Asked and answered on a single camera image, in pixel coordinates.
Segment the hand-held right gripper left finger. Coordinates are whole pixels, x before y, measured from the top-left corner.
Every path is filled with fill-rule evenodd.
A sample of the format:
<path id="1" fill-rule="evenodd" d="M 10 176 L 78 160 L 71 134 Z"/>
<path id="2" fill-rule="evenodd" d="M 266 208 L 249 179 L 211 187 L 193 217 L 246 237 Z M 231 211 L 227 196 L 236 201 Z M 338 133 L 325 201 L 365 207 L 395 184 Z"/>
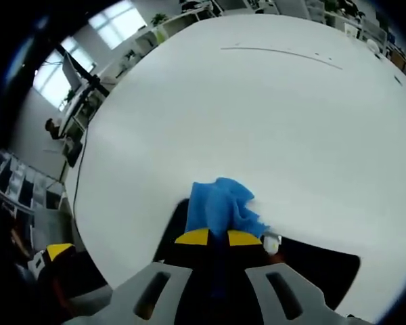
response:
<path id="1" fill-rule="evenodd" d="M 213 324 L 214 240 L 208 228 L 179 236 L 114 291 L 113 324 Z"/>

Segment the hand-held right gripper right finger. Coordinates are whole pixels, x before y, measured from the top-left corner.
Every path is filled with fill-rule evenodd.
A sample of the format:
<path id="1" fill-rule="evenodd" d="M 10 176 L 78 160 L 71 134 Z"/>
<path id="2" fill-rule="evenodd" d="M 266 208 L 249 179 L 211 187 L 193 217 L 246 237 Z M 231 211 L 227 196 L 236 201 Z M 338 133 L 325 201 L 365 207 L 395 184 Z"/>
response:
<path id="1" fill-rule="evenodd" d="M 285 263 L 271 263 L 261 241 L 227 232 L 225 294 L 232 324 L 367 324 L 329 308 L 323 292 Z"/>

